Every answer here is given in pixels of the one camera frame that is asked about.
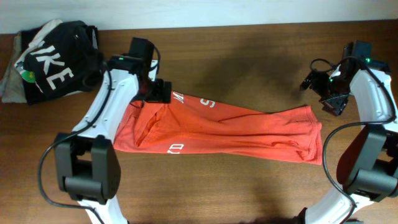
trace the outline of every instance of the white wall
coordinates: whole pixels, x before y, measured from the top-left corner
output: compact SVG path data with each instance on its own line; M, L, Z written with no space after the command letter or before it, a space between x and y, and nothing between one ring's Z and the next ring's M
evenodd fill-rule
M396 19L398 0L0 0L0 33L59 18L99 29Z

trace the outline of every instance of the wooden surface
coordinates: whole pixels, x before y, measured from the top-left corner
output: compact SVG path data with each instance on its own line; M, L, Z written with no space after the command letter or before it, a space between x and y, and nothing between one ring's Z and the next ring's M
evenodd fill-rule
M162 53L159 77L174 90L265 112L312 106L323 123L322 138L358 120L354 98L342 116L321 110L313 91L299 92L311 60L341 58L345 44L364 40L373 57L388 61L398 97L398 22L334 22L195 29L115 30L99 33L109 58L128 51L131 37L153 41ZM0 72L11 56L12 35L0 36ZM58 132L69 132L96 92L27 105L0 105L0 222L89 223L84 211L49 205L39 194L36 171L42 152ZM359 128L338 133L328 148L335 174L341 153ZM321 166L227 154L155 155L118 152L122 180L118 198L131 222L238 223L256 217L292 217L319 201L331 187ZM44 165L45 189L71 202L57 188L53 154ZM398 223L398 199L354 215L370 223Z

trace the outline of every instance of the red cloth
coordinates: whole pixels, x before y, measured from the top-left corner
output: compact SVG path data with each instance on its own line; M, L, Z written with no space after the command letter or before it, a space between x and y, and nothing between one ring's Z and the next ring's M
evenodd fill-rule
M116 133L126 152L230 153L322 163L321 123L309 106L266 114L172 93L170 104L134 102Z

